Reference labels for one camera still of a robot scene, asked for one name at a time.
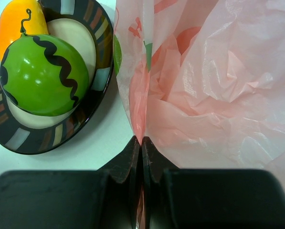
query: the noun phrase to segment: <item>orange fruit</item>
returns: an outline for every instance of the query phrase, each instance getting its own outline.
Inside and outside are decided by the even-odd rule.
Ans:
[[[0,16],[0,60],[7,47],[21,37],[21,21],[29,18],[27,9],[31,10],[31,20],[24,22],[28,35],[49,34],[42,7],[37,0],[12,0]]]

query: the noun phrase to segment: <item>green ceramic fruit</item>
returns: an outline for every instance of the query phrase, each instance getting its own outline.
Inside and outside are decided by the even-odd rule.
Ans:
[[[72,110],[88,89],[81,55],[59,38],[29,36],[23,26],[22,31],[1,62],[0,84],[6,96],[34,115],[57,116]]]

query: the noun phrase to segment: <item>black object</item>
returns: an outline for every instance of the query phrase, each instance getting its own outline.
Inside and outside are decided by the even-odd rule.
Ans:
[[[285,228],[285,195],[262,170],[178,169],[133,137],[98,171],[13,171],[0,177],[0,229]]]

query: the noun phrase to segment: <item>decorative plate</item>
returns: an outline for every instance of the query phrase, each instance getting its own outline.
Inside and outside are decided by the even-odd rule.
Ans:
[[[49,33],[67,41],[82,55],[88,68],[90,88],[71,112],[44,117],[13,105],[0,86],[0,144],[27,155],[48,152],[77,134],[100,105],[113,72],[113,27],[97,1],[40,2]]]

